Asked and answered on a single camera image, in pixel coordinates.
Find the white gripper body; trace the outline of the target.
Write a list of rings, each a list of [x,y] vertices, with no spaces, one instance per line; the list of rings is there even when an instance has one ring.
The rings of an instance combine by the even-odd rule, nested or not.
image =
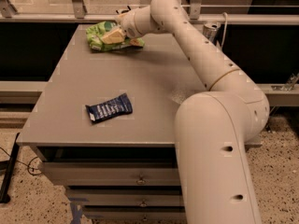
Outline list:
[[[116,21],[129,38],[138,38],[142,36],[135,25],[135,14],[136,12],[134,10],[130,10],[122,20]]]

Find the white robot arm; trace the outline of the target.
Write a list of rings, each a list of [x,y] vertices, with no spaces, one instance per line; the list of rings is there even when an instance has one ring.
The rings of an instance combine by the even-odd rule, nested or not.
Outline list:
[[[245,144],[269,118],[264,92],[194,28],[178,0],[116,18],[107,44],[168,32],[178,42],[205,91],[187,98],[175,118],[175,149],[188,224],[262,224]]]

